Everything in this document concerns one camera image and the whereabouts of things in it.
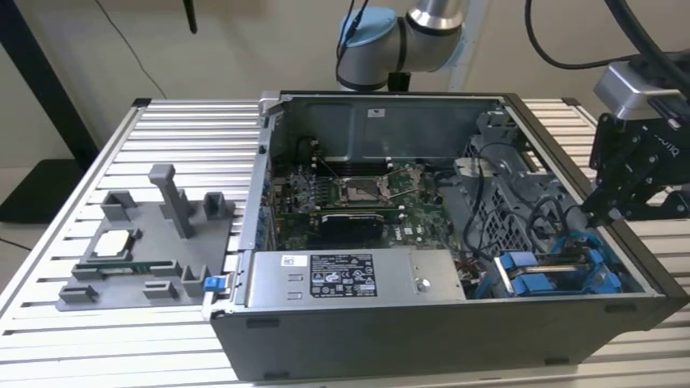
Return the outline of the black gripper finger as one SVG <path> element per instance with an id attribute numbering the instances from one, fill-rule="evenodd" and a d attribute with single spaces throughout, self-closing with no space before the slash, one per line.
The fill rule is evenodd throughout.
<path id="1" fill-rule="evenodd" d="M 661 203 L 650 204 L 651 198 L 666 194 Z M 689 218 L 689 183 L 659 185 L 646 178 L 631 192 L 620 213 L 627 221 L 658 221 Z"/>
<path id="2" fill-rule="evenodd" d="M 644 172 L 628 162 L 610 163 L 599 172 L 595 188 L 580 205 L 587 226 L 612 222 L 610 212 L 624 205 L 643 181 Z"/>

